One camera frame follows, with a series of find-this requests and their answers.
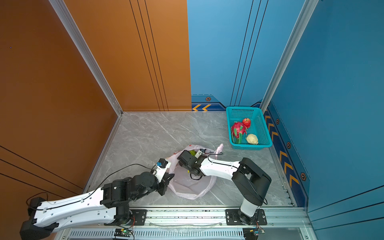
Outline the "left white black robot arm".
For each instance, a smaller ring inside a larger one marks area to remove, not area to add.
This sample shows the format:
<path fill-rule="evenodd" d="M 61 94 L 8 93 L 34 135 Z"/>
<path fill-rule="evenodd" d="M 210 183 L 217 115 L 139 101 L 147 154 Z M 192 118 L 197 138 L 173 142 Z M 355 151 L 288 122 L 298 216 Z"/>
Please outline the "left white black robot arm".
<path fill-rule="evenodd" d="M 33 198 L 28 207 L 29 219 L 23 222 L 20 236 L 23 240 L 42 240 L 66 228 L 92 224 L 142 226 L 147 212 L 132 210 L 130 203 L 154 192 L 163 196 L 174 176 L 161 170 L 155 175 L 143 172 L 67 199 Z"/>

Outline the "red dragon fruit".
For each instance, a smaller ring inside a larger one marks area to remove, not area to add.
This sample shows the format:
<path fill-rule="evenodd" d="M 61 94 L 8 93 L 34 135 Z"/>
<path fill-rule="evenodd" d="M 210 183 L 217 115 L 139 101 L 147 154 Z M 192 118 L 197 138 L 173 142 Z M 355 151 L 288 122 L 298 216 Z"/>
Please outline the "red dragon fruit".
<path fill-rule="evenodd" d="M 242 122 L 235 122 L 231 127 L 231 138 L 234 144 L 241 144 L 247 134 L 247 127 Z"/>

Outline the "beige round fruit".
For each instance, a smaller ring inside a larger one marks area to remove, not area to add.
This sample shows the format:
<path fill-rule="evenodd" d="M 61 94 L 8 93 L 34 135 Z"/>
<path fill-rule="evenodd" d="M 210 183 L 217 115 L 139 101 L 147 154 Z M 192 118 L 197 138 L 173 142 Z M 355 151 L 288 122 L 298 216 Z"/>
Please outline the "beige round fruit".
<path fill-rule="evenodd" d="M 248 134 L 246 137 L 246 141 L 250 145 L 258 145 L 259 144 L 259 139 L 254 134 Z"/>

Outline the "red apple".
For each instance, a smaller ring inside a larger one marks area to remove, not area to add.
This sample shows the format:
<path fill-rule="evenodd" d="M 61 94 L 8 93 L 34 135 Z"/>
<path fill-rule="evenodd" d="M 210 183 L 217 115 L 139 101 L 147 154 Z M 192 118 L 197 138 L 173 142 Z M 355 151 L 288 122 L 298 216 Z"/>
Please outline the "red apple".
<path fill-rule="evenodd" d="M 251 124 L 252 124 L 251 119 L 249 119 L 249 118 L 245 118 L 245 119 L 243 119 L 242 123 L 244 124 L 244 126 L 245 126 L 247 129 L 250 128 L 250 127 L 251 127 Z"/>

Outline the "teal plastic mesh basket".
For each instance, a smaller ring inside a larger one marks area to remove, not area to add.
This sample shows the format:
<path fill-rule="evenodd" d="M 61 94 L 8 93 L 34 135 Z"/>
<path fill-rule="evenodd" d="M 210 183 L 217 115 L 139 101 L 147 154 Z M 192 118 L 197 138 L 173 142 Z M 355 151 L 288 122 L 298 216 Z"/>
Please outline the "teal plastic mesh basket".
<path fill-rule="evenodd" d="M 226 109 L 227 122 L 228 122 L 228 131 L 230 144 L 233 149 L 236 150 L 261 150 L 263 148 L 269 148 L 273 145 L 272 139 L 270 137 L 266 122 L 264 120 L 264 115 L 261 109 L 254 107 L 228 107 Z M 243 136 L 243 141 L 241 144 L 234 144 L 231 138 L 231 127 L 235 122 L 242 122 L 243 119 L 251 119 L 251 127 L 247 129 L 247 134 Z M 254 134 L 259 139 L 258 145 L 250 145 L 246 141 L 248 134 Z"/>

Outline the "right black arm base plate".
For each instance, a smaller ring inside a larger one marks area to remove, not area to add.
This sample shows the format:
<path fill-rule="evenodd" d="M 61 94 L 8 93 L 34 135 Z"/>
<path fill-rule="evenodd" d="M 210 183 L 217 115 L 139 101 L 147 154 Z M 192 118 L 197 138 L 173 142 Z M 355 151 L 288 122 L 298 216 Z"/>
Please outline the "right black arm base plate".
<path fill-rule="evenodd" d="M 225 210 L 226 221 L 228 226 L 247 225 L 247 226 L 266 226 L 268 224 L 265 211 L 257 209 L 252 217 L 247 216 L 240 210 Z"/>

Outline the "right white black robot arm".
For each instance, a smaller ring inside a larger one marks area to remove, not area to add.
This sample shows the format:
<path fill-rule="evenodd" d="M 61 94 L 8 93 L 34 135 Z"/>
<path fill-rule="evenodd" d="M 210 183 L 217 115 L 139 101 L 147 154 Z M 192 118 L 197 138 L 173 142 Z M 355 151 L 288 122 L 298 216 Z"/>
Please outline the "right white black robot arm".
<path fill-rule="evenodd" d="M 214 159 L 219 153 L 193 155 L 184 150 L 178 157 L 179 165 L 199 177 L 218 177 L 231 180 L 243 196 L 238 216 L 244 225 L 258 223 L 257 210 L 267 205 L 267 192 L 272 182 L 271 177 L 249 158 L 228 162 Z"/>

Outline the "pink plastic bag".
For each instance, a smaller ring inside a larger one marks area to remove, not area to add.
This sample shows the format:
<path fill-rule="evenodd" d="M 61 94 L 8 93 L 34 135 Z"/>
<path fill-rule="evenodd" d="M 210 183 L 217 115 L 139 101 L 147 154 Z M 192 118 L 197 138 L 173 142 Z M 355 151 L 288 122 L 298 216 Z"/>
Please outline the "pink plastic bag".
<path fill-rule="evenodd" d="M 175 174 L 168 185 L 168 189 L 178 197 L 188 200 L 201 198 L 213 188 L 217 181 L 217 177 L 212 176 L 202 177 L 200 180 L 197 180 L 198 177 L 195 176 L 191 179 L 188 170 L 179 165 L 177 158 L 184 150 L 194 150 L 197 152 L 200 149 L 206 149 L 206 153 L 221 153 L 223 150 L 223 144 L 219 145 L 216 150 L 208 149 L 201 145 L 189 145 L 183 150 L 175 152 L 172 156 L 165 158 L 166 161 L 171 163 L 167 172 L 169 174 Z"/>

